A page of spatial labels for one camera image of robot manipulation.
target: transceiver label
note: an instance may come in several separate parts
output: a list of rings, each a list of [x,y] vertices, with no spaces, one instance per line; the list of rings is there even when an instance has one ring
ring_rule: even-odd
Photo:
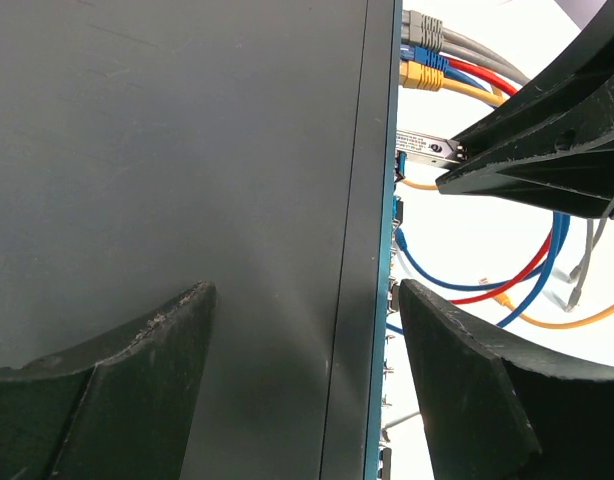
[[[396,132],[396,149],[405,153],[423,153],[440,158],[446,158],[454,151],[446,140],[423,137],[403,130]]]

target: red ethernet cable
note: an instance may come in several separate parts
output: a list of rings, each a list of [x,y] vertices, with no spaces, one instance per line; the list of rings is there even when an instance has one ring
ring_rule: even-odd
[[[514,285],[522,282],[525,279],[525,277],[529,275],[534,268],[536,268],[536,266],[540,263],[542,258],[547,254],[550,244],[551,244],[551,232],[549,232],[549,235],[547,235],[545,242],[540,247],[540,250],[538,250],[538,253],[536,253],[534,258],[531,259],[531,261],[527,264],[527,266],[523,268],[518,273],[518,275],[516,275],[514,278],[509,280],[509,282],[507,282],[505,285],[502,285],[501,287],[490,290],[487,293],[484,293],[482,295],[478,295],[477,297],[460,298],[458,300],[450,300],[450,302],[453,303],[454,305],[466,305],[468,303],[482,302],[483,300],[494,298],[496,295],[500,295],[501,293],[506,292]]]
[[[509,95],[510,97],[518,92],[511,84],[507,83],[505,80],[500,78],[495,73],[487,70],[486,68],[479,67],[477,65],[472,65],[471,63],[463,62],[456,58],[444,57],[449,61],[449,66],[454,67],[457,70],[460,70],[465,73],[469,73],[474,77],[480,78],[485,82],[493,85],[494,87],[498,87],[504,93]]]

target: teal metal edge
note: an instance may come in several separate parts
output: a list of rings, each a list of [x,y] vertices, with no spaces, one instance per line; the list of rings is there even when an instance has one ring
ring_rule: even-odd
[[[383,178],[382,221],[379,241],[378,289],[376,292],[374,348],[372,352],[371,380],[369,385],[369,414],[367,418],[367,439],[365,444],[365,480],[376,480],[379,468],[378,449],[380,443],[383,360],[385,357],[385,334],[387,330],[387,289],[391,263],[392,199],[394,196],[394,159],[396,152],[396,117],[398,112],[398,67],[400,62],[401,23],[402,0],[394,0],[391,79],[389,85],[385,175]]]

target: white background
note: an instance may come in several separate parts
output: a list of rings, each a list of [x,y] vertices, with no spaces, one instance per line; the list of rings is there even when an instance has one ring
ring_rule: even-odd
[[[500,53],[527,76],[545,68],[575,38],[579,30],[553,0],[405,0],[404,8],[422,11],[443,20],[444,25],[468,35]],[[491,110],[476,100],[453,92],[421,92],[401,89],[398,128],[452,137]],[[442,171],[407,165],[407,177],[432,183]],[[441,196],[399,186],[405,201],[403,230],[414,258],[437,278],[475,284],[487,277],[500,281],[513,277],[533,257],[551,227],[551,213],[491,198]],[[585,222],[572,219],[570,234],[556,269],[568,273],[583,253]],[[396,262],[396,277],[416,278]],[[445,298],[465,296],[432,287]],[[529,293],[533,282],[512,288],[514,304]],[[614,303],[614,222],[594,251],[581,303],[564,313],[555,298],[567,301],[572,286],[552,276],[545,294],[527,310],[547,322],[573,321]],[[508,310],[493,300],[464,306],[468,312],[497,322]],[[400,325],[397,315],[389,318]],[[543,346],[587,360],[614,365],[614,315],[597,324],[574,330],[544,330],[516,320],[508,330]],[[417,410],[413,381],[404,342],[397,338],[387,346],[388,365],[395,373],[384,392],[392,407],[383,409],[383,422]],[[425,443],[423,420],[413,420],[390,430],[394,450],[392,478],[430,480],[433,473]]]

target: yellow ethernet cable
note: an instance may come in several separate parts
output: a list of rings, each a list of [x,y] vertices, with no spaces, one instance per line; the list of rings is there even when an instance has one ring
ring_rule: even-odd
[[[416,62],[400,62],[400,84],[405,88],[437,92],[445,76],[440,70]]]
[[[504,102],[504,98],[479,90],[471,85],[457,82],[445,78],[440,70],[426,67],[420,63],[411,61],[400,62],[400,85],[405,88],[413,88],[417,90],[430,90],[437,92],[441,88],[451,90],[453,92],[462,93],[469,97],[475,98],[492,107],[500,107]]]
[[[443,80],[443,88],[475,98],[481,102],[485,102],[487,105],[491,105],[492,107],[500,107],[503,103],[505,103],[504,98],[497,97],[493,93],[485,92],[484,90],[479,90],[471,85],[466,85],[448,78]]]
[[[406,178],[403,178],[399,183],[407,185],[410,188],[415,188],[416,190],[438,190],[438,187],[436,185],[423,185],[421,183],[414,183],[412,181],[407,180]]]
[[[483,285],[483,284],[487,284],[488,282],[487,280],[481,280],[479,283]],[[501,293],[500,295],[496,295],[494,297],[494,300],[496,300],[500,305],[502,305],[505,308],[508,308],[509,310],[516,309],[515,305],[511,303],[511,300],[509,299],[509,296],[507,296],[506,293]],[[576,320],[575,322],[547,323],[547,322],[541,322],[540,320],[535,320],[525,314],[520,315],[520,318],[522,318],[525,322],[530,323],[540,328],[547,328],[550,330],[569,330],[572,328],[579,328],[579,327],[584,327],[586,325],[591,325],[592,323],[596,323],[613,314],[614,314],[614,304],[611,307],[606,308],[602,312],[597,313],[596,315],[592,315],[591,317],[583,318],[582,320]]]

